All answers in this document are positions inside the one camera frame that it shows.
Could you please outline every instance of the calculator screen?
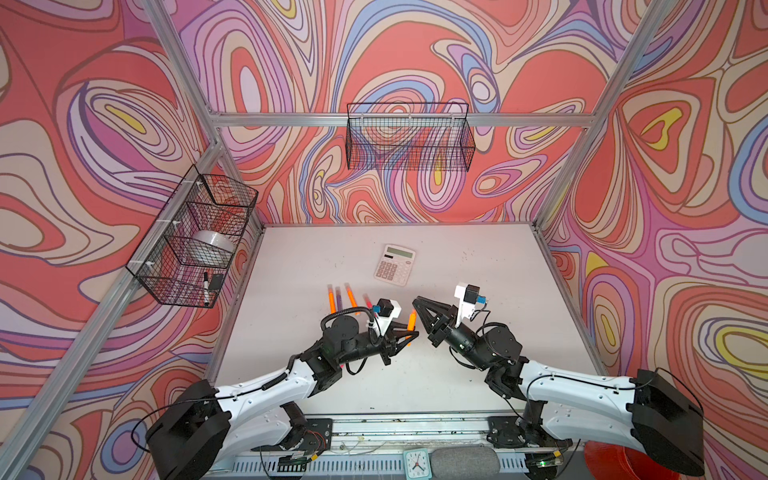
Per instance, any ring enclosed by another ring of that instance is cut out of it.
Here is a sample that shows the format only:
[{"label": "calculator screen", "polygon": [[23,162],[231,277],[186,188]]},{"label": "calculator screen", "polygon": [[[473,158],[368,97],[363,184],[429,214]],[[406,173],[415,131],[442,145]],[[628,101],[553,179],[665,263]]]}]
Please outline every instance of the calculator screen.
[{"label": "calculator screen", "polygon": [[413,257],[412,253],[404,252],[402,250],[397,250],[396,248],[391,248],[390,247],[390,248],[387,248],[386,251],[388,253],[394,253],[395,255],[400,255],[401,257],[407,257],[407,258],[412,258]]}]

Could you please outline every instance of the square clock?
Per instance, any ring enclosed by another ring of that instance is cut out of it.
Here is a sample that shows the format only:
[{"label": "square clock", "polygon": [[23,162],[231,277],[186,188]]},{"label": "square clock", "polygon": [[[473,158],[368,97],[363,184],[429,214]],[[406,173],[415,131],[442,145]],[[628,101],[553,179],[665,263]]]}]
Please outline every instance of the square clock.
[{"label": "square clock", "polygon": [[408,450],[402,453],[402,459],[406,467],[406,478],[432,478],[432,468],[429,466],[429,452],[427,449]]}]

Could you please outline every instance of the white table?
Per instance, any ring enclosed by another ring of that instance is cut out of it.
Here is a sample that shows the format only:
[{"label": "white table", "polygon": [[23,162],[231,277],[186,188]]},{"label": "white table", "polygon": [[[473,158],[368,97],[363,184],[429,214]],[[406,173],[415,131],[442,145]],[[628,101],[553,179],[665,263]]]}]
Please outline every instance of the white table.
[{"label": "white table", "polygon": [[[408,284],[376,280],[387,243],[416,251]],[[363,303],[368,293],[397,300],[408,322],[418,295],[454,303],[459,282],[480,286],[492,311],[488,321],[507,323],[529,359],[595,373],[564,300],[529,225],[403,225],[271,227],[264,234],[253,274],[216,380],[229,385],[286,366],[288,357],[321,337],[319,321],[329,313],[327,284],[350,283]],[[363,315],[359,317],[362,325]],[[482,319],[470,324],[480,326]],[[368,360],[357,376],[343,374],[325,392],[298,402],[306,414],[395,412],[486,412],[507,410],[484,383],[485,372],[466,369],[421,335],[385,367]],[[359,362],[351,367],[357,369]],[[515,408],[523,402],[514,401]]]}]

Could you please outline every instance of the wire basket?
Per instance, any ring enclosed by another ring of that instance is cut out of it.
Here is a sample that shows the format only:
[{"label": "wire basket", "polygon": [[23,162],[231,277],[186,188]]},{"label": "wire basket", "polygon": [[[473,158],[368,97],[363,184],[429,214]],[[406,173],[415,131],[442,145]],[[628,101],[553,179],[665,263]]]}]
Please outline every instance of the wire basket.
[{"label": "wire basket", "polygon": [[[257,196],[224,175],[198,174],[160,240],[128,269],[158,303],[213,308]],[[218,246],[196,238],[207,230],[218,233]]]},{"label": "wire basket", "polygon": [[462,102],[347,104],[350,170],[469,171],[475,139]]}]

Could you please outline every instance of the calculator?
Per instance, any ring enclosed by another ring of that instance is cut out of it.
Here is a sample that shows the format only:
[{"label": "calculator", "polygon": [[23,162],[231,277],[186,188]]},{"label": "calculator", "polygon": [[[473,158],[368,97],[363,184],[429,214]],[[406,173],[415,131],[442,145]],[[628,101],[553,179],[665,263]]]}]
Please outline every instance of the calculator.
[{"label": "calculator", "polygon": [[397,245],[387,245],[384,247],[384,253],[376,267],[374,277],[383,282],[405,286],[415,258],[416,252],[413,250]]}]

